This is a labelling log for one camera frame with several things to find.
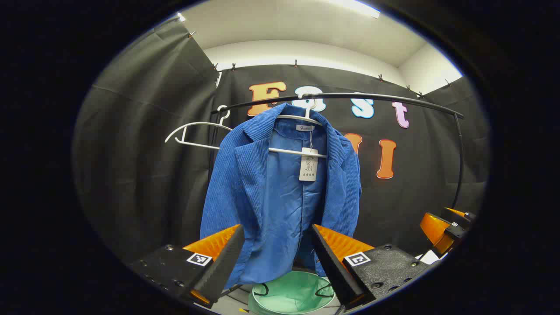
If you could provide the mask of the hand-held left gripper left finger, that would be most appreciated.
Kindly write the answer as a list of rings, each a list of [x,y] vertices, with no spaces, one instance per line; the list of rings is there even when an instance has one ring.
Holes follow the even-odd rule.
[[[181,302],[217,303],[245,242],[241,224],[190,245],[162,246],[129,264],[150,285]]]

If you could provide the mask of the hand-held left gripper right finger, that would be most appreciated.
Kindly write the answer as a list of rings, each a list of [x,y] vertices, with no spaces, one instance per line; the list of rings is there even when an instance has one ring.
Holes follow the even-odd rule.
[[[320,265],[345,309],[368,305],[399,291],[430,270],[430,265],[394,245],[378,247],[332,231],[311,227]]]

